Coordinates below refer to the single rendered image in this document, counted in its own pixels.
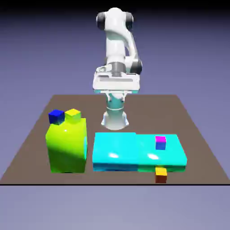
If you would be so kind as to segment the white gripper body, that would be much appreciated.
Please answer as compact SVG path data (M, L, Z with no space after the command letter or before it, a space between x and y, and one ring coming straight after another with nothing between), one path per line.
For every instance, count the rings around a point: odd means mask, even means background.
M96 93L118 91L138 92L140 89L140 76L138 74L121 73L114 77L111 72L95 72L93 78L93 90Z

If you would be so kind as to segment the small yellow cube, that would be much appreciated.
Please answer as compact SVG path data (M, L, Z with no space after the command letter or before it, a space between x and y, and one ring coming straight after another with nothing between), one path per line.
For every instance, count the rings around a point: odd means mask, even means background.
M65 112L65 122L75 124L81 121L81 112L77 109L69 109Z

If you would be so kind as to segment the small blue cube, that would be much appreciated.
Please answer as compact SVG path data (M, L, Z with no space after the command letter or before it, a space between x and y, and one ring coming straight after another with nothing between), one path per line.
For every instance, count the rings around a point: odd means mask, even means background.
M65 120L65 112L61 110L53 110L49 112L48 116L50 124L60 125Z

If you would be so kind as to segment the small magenta cube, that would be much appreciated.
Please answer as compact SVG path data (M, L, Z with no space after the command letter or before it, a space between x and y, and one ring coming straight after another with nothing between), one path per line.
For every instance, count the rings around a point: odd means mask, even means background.
M155 149L156 150L166 149L166 137L165 136L155 136Z

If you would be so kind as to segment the small orange cube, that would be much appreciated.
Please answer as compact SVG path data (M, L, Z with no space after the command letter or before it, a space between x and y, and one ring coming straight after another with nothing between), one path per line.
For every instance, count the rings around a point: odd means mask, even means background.
M156 183L166 183L167 181L167 169L163 167L155 168L155 182Z

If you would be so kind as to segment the large cyan box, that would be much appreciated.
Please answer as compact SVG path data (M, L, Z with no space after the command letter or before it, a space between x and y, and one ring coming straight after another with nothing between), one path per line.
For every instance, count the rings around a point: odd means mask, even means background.
M136 133L95 133L92 163L95 172L138 170Z

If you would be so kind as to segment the large lime green box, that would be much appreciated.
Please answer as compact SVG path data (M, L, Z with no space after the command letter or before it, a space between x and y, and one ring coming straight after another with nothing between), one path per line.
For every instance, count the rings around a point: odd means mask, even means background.
M84 173L87 159L86 119L51 124L45 135L52 173Z

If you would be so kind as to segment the large turquoise box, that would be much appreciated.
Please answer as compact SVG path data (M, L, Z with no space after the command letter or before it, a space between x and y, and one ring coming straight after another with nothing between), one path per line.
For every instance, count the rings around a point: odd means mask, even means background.
M165 149L156 149L156 137L165 137ZM153 172L156 167L168 172L183 172L187 157L176 134L137 134L138 171Z

